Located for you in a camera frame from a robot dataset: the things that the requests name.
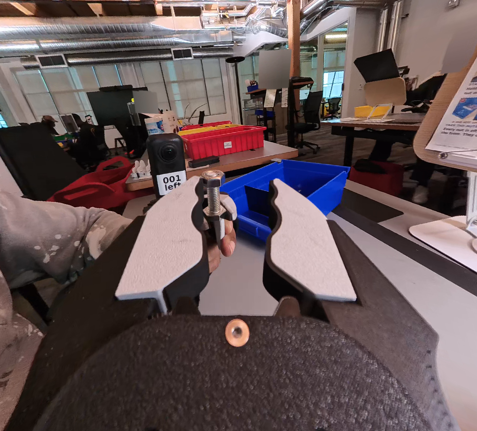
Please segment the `red plastic bin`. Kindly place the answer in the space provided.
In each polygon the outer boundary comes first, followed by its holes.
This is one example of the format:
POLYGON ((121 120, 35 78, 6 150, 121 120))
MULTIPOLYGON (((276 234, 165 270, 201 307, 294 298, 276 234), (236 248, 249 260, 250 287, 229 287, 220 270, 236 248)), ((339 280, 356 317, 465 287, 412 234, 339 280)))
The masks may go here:
POLYGON ((255 150, 264 146, 264 126, 242 125, 228 130, 181 136, 190 159, 255 150))

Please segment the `printed instruction sheet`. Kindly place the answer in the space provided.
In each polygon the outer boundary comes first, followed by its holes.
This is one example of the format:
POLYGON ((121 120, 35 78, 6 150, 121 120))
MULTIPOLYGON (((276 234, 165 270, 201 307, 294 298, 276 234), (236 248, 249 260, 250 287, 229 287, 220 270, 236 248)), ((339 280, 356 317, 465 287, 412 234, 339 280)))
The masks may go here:
POLYGON ((476 149, 477 76, 462 83, 426 149, 453 152, 476 149))

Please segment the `large dark panel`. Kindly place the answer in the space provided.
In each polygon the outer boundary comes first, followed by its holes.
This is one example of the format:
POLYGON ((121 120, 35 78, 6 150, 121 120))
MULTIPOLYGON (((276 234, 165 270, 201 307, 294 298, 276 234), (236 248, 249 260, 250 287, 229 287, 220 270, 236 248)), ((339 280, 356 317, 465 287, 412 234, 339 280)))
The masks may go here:
POLYGON ((86 174, 40 123, 2 128, 0 154, 23 196, 46 201, 86 174))

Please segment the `brown office desk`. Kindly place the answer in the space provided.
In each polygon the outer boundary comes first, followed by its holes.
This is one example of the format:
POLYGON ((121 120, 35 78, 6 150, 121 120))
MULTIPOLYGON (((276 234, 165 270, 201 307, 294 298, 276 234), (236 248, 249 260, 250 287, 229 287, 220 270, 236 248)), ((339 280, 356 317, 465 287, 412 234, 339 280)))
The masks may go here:
POLYGON ((383 121, 372 121, 367 118, 341 118, 329 121, 327 124, 331 125, 332 135, 345 138, 343 166, 350 167, 353 163, 356 138, 411 146, 414 135, 419 130, 425 116, 424 113, 403 112, 383 121))

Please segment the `black monitor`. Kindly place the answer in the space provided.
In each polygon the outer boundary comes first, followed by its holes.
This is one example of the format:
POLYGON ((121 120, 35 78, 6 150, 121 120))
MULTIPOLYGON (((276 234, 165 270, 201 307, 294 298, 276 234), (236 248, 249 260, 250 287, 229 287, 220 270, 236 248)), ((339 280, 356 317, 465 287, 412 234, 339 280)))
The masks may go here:
POLYGON ((137 114, 150 117, 158 113, 156 92, 145 88, 107 87, 100 91, 87 92, 86 95, 97 123, 102 126, 133 125, 129 103, 134 104, 134 112, 137 114))

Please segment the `silver ventilation duct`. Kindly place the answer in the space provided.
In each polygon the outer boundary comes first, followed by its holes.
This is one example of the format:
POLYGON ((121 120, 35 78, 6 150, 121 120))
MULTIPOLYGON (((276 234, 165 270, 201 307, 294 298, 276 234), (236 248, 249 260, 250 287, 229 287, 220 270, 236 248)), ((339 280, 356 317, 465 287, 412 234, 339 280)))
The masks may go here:
POLYGON ((1 57, 233 46, 231 31, 203 28, 198 16, 1 17, 1 57))

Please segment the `black office chair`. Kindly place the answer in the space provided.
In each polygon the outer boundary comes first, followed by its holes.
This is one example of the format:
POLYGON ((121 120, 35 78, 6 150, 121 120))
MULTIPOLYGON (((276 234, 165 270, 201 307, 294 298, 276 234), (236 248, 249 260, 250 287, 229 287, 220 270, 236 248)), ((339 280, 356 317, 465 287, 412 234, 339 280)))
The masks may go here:
POLYGON ((299 110, 295 102, 295 93, 291 94, 287 113, 288 123, 285 126, 288 146, 296 149, 308 148, 313 154, 318 153, 319 145, 306 141, 304 135, 320 129, 321 100, 322 92, 310 92, 303 104, 303 110, 299 110))

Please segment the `small white stand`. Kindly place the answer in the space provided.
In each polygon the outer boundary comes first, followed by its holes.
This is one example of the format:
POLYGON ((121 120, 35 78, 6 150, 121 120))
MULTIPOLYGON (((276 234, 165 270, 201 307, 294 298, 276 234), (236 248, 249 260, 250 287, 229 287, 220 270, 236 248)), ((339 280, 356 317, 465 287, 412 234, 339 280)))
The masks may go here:
POLYGON ((393 112, 394 105, 391 103, 388 104, 378 104, 373 106, 367 120, 371 122, 381 122, 384 121, 387 116, 393 112))

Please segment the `person's left forearm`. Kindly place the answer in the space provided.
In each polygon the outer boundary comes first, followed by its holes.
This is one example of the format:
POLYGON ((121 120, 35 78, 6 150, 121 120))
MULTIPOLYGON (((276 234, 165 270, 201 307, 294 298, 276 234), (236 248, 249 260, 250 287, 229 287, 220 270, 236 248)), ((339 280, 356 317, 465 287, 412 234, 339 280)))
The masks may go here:
POLYGON ((0 194, 1 282, 17 289, 52 278, 74 282, 132 220, 102 209, 0 194))

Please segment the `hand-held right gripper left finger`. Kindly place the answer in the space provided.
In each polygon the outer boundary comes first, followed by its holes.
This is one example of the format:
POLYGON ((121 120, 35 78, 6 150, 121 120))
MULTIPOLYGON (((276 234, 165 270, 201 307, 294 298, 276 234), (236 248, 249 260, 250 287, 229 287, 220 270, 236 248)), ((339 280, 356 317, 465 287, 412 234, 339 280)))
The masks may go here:
POLYGON ((209 281, 203 180, 193 177, 146 213, 116 289, 118 300, 151 298, 161 313, 196 299, 209 281))

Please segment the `person's spattered grey sweatshirt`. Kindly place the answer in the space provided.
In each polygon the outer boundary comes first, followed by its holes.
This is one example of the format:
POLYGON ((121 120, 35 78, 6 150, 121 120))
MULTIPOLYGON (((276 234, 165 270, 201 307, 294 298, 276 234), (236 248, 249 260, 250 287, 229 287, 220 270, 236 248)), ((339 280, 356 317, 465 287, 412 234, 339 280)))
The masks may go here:
POLYGON ((41 331, 13 310, 12 297, 0 276, 0 429, 18 404, 34 357, 43 339, 41 331))

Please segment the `steel hex bolt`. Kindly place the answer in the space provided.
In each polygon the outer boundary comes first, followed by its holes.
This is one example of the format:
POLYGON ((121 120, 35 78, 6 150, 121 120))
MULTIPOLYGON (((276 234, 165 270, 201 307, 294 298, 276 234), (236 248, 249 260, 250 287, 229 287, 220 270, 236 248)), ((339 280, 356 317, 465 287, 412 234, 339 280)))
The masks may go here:
POLYGON ((222 216, 226 210, 221 203, 220 179, 203 178, 203 183, 207 196, 207 206, 204 208, 204 214, 209 218, 222 216))

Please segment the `small wooden board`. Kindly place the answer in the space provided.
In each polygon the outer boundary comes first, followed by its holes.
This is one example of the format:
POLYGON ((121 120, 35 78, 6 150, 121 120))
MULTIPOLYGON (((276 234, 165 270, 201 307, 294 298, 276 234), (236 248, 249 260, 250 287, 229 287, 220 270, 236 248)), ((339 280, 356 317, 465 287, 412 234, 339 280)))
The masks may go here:
POLYGON ((407 100, 406 83, 401 77, 366 82, 363 89, 365 104, 368 106, 384 104, 403 106, 407 100))

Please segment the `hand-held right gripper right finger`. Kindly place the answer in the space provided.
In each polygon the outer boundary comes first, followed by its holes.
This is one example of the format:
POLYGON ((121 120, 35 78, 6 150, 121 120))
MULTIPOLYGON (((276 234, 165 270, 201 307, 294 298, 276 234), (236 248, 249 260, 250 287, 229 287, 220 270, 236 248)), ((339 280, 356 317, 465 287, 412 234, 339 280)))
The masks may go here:
POLYGON ((266 240, 263 277, 272 286, 311 299, 355 302, 357 295, 326 216, 305 196, 280 179, 269 186, 271 234, 266 240))

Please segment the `black panel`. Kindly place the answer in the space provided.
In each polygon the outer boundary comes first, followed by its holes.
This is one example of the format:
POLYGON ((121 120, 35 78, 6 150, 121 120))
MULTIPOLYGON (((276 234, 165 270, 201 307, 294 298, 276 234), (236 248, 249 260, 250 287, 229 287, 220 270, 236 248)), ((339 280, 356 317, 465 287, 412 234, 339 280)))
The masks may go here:
POLYGON ((366 83, 400 77, 392 49, 358 57, 354 65, 366 83))

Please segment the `flat yellow tray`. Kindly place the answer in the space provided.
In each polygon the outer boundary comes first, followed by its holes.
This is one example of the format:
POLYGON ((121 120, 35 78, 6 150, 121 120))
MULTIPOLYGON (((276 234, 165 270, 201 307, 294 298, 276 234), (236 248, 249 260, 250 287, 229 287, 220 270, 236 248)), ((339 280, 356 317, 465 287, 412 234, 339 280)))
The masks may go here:
POLYGON ((210 123, 210 124, 203 124, 203 125, 188 125, 184 126, 178 134, 180 136, 187 136, 187 135, 194 135, 194 134, 203 134, 206 132, 213 132, 219 130, 228 130, 232 128, 236 128, 242 125, 239 124, 232 124, 230 122, 217 122, 217 123, 210 123))

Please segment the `blue plastic bin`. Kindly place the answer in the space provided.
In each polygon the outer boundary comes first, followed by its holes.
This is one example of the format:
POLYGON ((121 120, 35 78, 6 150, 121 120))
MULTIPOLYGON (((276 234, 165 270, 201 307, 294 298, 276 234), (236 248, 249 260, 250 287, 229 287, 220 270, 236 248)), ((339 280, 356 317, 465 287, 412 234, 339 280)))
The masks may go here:
POLYGON ((282 160, 233 179, 221 187, 235 202, 239 230, 255 239, 266 242, 271 233, 268 220, 255 221, 246 216, 245 185, 269 190, 270 181, 279 179, 305 196, 326 216, 342 199, 349 168, 303 161, 282 160))

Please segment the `white carton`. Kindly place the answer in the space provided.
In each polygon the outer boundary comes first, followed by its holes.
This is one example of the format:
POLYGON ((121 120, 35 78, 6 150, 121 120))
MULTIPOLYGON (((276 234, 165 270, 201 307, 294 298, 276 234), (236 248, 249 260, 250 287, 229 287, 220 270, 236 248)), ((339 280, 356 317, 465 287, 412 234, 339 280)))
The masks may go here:
POLYGON ((178 134, 180 131, 180 124, 177 115, 174 111, 161 111, 162 130, 165 134, 178 134))

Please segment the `wooden clipboard board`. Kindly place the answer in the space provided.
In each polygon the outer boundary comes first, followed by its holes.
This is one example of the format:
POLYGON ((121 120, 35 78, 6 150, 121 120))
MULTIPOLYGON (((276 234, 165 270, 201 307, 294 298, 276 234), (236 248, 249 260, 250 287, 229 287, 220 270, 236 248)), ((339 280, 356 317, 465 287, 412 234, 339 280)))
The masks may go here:
POLYGON ((420 159, 435 165, 463 171, 477 171, 476 149, 453 152, 439 152, 426 149, 451 100, 456 95, 462 83, 469 77, 472 77, 474 72, 476 72, 476 55, 474 55, 468 64, 459 72, 447 74, 445 81, 439 89, 432 106, 427 112, 414 138, 414 152, 420 159))

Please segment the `red plastic basket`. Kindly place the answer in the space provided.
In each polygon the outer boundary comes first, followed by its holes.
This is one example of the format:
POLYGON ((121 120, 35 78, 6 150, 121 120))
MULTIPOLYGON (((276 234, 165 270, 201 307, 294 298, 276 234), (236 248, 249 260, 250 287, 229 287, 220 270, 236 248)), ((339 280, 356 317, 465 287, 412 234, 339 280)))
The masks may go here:
POLYGON ((47 201, 108 210, 125 207, 130 200, 153 194, 152 188, 127 190, 126 181, 132 168, 133 164, 128 159, 115 156, 101 162, 94 172, 54 193, 47 201))

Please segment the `person's left hand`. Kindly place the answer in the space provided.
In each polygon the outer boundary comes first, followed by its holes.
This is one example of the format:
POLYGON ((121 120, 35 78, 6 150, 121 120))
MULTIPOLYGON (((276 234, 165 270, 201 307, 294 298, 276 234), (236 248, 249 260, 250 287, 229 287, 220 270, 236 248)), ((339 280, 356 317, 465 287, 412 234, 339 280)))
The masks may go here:
POLYGON ((236 248, 237 238, 233 222, 224 220, 225 235, 221 239, 220 245, 211 238, 207 240, 207 256, 209 273, 213 273, 220 265, 223 257, 231 257, 236 248))

